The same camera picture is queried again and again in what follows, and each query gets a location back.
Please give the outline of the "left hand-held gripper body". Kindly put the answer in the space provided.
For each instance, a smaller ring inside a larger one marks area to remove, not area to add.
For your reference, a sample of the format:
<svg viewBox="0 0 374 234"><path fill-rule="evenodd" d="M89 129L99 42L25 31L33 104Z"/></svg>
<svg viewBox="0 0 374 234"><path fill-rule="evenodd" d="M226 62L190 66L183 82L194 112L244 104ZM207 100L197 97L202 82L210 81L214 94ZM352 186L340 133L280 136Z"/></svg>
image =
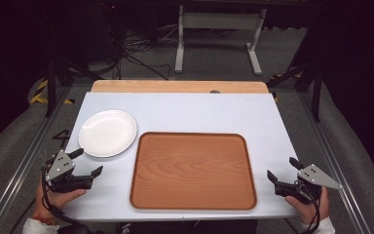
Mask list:
<svg viewBox="0 0 374 234"><path fill-rule="evenodd" d="M90 175L74 176L75 164L63 150L46 162L44 180L50 189L58 193L71 192L76 189L90 189L93 178Z"/></svg>

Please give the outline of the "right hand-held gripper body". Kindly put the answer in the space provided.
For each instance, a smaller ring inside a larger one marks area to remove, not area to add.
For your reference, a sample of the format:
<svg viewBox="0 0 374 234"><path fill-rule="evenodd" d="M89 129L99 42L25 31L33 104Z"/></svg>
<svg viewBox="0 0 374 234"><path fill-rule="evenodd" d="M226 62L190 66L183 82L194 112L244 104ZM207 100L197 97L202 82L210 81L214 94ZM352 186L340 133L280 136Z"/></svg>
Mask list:
<svg viewBox="0 0 374 234"><path fill-rule="evenodd" d="M293 183L281 182L274 177L276 195L292 196L306 205L312 204L321 197L323 187L343 189L340 183L314 164L300 169Z"/></svg>

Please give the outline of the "white round plate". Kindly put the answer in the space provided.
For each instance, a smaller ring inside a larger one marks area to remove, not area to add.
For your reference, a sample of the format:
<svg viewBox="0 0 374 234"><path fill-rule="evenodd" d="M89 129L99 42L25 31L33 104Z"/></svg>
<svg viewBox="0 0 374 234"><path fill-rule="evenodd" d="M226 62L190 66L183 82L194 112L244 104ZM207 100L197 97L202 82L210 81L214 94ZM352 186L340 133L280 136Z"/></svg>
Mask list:
<svg viewBox="0 0 374 234"><path fill-rule="evenodd" d="M87 154L106 158L124 152L135 140L136 133L136 122L129 113L105 110L83 124L78 142Z"/></svg>

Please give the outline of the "brown wooden tray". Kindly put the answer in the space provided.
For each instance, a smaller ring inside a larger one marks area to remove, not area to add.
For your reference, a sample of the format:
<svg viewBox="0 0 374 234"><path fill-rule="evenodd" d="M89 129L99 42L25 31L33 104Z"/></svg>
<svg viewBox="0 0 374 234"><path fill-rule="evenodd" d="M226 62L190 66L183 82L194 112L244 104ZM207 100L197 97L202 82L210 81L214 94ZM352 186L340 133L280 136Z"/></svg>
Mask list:
<svg viewBox="0 0 374 234"><path fill-rule="evenodd" d="M253 209L257 195L245 139L238 134L143 134L130 201L140 210Z"/></svg>

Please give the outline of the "person's right hand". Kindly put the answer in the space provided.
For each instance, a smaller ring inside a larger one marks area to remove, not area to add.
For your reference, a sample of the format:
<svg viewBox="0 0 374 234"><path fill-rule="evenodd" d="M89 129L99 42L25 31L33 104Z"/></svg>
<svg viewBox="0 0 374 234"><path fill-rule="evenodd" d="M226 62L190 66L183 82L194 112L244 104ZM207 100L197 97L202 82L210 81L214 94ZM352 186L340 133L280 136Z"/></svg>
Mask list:
<svg viewBox="0 0 374 234"><path fill-rule="evenodd" d="M327 188L323 187L321 190L319 217L321 220L324 220L329 217L330 203ZM313 204L303 204L292 196L286 196L284 200L299 213L300 219L304 224L310 224L312 221L317 220L316 208Z"/></svg>

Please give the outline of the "person's left hand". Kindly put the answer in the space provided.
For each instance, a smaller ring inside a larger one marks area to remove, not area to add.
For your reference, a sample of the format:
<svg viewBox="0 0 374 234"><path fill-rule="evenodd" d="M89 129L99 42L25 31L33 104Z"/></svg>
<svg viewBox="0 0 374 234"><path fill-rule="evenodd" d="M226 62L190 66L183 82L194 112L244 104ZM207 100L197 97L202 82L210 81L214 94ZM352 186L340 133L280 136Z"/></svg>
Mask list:
<svg viewBox="0 0 374 234"><path fill-rule="evenodd" d="M55 224L56 217L51 213L50 208L57 208L62 211L69 202L86 193L85 189L77 189L67 193L56 193L43 188L42 183L39 182L35 191L35 206L32 218L42 221L45 224Z"/></svg>

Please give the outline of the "yellow black floor tape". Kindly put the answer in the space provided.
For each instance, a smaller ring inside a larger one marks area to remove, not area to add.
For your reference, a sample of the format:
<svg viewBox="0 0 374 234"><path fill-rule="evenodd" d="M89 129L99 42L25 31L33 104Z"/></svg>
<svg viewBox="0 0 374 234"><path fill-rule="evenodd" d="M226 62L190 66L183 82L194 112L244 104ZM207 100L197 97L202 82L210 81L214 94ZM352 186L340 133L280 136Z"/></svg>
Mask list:
<svg viewBox="0 0 374 234"><path fill-rule="evenodd" d="M47 87L48 87L48 80L43 79L29 102L48 104L49 100L46 97L43 97L43 92Z"/></svg>
<svg viewBox="0 0 374 234"><path fill-rule="evenodd" d="M295 76L296 74L302 72L303 70L304 70L304 68L302 66L300 66L300 67L293 68L293 69L287 71L286 73L284 73L282 75L274 75L270 78L269 82L267 83L267 87L268 88L273 88L277 84Z"/></svg>

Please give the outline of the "black metal stand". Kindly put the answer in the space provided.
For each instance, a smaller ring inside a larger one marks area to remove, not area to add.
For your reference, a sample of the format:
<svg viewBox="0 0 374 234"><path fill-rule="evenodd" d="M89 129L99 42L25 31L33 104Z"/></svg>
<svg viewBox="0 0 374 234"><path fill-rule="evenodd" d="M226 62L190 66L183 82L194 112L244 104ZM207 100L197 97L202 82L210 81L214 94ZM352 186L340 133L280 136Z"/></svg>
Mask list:
<svg viewBox="0 0 374 234"><path fill-rule="evenodd" d="M72 67L84 74L86 77L92 78L93 80L102 80L102 77L89 71L88 69L66 59L63 57L52 57L48 61L47 65L47 81L48 81L48 106L46 116L50 117L53 111L56 109L56 81L59 81L63 87L70 87L74 79L72 78L69 68Z"/></svg>
<svg viewBox="0 0 374 234"><path fill-rule="evenodd" d="M301 74L299 80L294 85L294 89L299 93L304 93L308 90L311 85L313 86L313 97L311 103L311 111L315 120L319 121L319 101L321 93L321 74L319 72L318 65L316 63L305 63L300 65L304 70L298 74Z"/></svg>

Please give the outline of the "aluminium floor rail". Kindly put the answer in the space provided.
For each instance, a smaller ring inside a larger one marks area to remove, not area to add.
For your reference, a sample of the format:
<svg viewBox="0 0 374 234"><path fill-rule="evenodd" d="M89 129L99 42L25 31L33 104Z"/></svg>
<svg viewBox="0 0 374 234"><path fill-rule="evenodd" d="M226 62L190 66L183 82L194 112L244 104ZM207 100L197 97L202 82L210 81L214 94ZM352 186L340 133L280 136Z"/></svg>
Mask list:
<svg viewBox="0 0 374 234"><path fill-rule="evenodd" d="M354 225L357 234L371 234L368 224L358 206L353 191L346 180L345 175L337 161L336 155L330 146L330 143L324 133L324 130L318 122L311 110L311 102L309 97L304 93L298 93L300 102L309 117L309 121L313 126L314 132L318 137L318 141L324 153L324 160L331 175L341 184L342 189L339 191L341 199L345 205L345 208L350 216L350 219Z"/></svg>
<svg viewBox="0 0 374 234"><path fill-rule="evenodd" d="M0 225L39 153L44 136L69 93L69 87L58 89L56 107L48 117L46 105L31 104L0 135Z"/></svg>

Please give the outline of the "black triangular bracket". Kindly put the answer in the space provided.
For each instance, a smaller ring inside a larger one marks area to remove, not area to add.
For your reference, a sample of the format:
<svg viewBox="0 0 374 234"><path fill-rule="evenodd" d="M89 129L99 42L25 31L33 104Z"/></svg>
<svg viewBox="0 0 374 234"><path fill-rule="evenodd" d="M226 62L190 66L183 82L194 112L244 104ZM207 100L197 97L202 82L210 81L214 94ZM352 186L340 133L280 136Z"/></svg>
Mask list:
<svg viewBox="0 0 374 234"><path fill-rule="evenodd" d="M65 148L66 143L69 141L69 139L70 139L70 131L68 129L64 129L61 132L59 132L59 133L57 133L53 136L53 140L59 140L60 141L59 147L61 149Z"/></svg>

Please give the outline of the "grey metal table frame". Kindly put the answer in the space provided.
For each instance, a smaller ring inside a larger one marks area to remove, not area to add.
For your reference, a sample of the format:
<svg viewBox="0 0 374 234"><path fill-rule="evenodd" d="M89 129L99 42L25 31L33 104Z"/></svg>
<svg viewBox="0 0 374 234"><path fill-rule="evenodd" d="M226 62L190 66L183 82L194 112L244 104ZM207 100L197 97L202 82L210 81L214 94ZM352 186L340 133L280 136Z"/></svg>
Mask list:
<svg viewBox="0 0 374 234"><path fill-rule="evenodd" d="M175 57L175 73L183 71L184 60L184 30L190 29L229 29L252 30L253 39L245 44L247 54L255 75L261 75L262 69L256 55L256 45L264 24L267 10L262 9L257 14L227 14L227 13L194 13L186 12L183 6L178 13L178 42Z"/></svg>

